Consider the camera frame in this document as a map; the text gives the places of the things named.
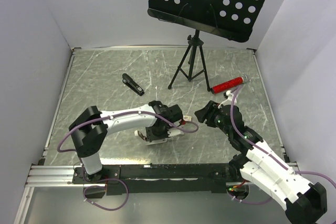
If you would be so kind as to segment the white stapler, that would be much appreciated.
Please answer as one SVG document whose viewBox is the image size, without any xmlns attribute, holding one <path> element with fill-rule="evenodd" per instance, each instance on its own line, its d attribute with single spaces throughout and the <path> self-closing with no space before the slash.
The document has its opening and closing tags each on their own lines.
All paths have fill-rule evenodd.
<svg viewBox="0 0 336 224">
<path fill-rule="evenodd" d="M 134 131 L 134 136 L 139 138 L 145 145 L 155 145 L 166 143 L 169 138 L 184 135 L 184 132 L 177 130 L 175 128 L 169 129 L 166 133 L 163 133 L 160 136 L 152 134 L 151 130 L 146 129 L 146 133 L 143 134 L 141 131 Z"/>
</svg>

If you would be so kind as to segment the black stapler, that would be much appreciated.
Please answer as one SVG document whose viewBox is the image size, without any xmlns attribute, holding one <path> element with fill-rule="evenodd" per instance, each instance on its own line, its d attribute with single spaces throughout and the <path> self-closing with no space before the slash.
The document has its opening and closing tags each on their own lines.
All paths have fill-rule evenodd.
<svg viewBox="0 0 336 224">
<path fill-rule="evenodd" d="M 137 95 L 144 95 L 144 90 L 126 73 L 122 74 L 122 82 Z"/>
</svg>

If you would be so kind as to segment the white staple box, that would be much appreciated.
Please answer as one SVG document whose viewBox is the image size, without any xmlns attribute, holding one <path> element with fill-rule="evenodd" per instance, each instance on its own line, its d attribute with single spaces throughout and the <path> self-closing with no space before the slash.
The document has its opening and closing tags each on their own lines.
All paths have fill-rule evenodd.
<svg viewBox="0 0 336 224">
<path fill-rule="evenodd" d="M 184 115 L 184 116 L 183 116 L 183 120 L 184 120 L 185 122 L 191 122 L 191 121 L 192 121 L 192 117 L 191 117 L 191 116 L 188 116 L 188 115 Z"/>
</svg>

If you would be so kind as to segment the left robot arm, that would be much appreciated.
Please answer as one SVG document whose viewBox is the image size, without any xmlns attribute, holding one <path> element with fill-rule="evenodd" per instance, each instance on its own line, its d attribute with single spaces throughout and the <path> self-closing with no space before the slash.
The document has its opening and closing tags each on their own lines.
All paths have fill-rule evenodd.
<svg viewBox="0 0 336 224">
<path fill-rule="evenodd" d="M 120 111 L 100 111 L 96 106 L 88 107 L 69 127 L 83 166 L 84 181 L 98 183 L 104 178 L 99 150 L 108 135 L 135 129 L 136 137 L 148 145 L 157 144 L 182 134 L 182 130 L 172 126 L 182 121 L 183 112 L 178 105 L 168 107 L 160 101 Z"/>
</svg>

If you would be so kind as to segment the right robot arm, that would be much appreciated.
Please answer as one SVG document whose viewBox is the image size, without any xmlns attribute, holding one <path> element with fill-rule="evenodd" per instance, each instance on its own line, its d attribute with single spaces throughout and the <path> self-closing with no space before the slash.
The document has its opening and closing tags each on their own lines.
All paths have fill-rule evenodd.
<svg viewBox="0 0 336 224">
<path fill-rule="evenodd" d="M 220 129 L 240 152 L 230 162 L 230 177 L 258 186 L 282 207 L 291 223 L 315 223 L 327 212 L 325 187 L 297 174 L 275 154 L 257 132 L 245 125 L 237 106 L 209 101 L 195 116 L 200 123 Z"/>
</svg>

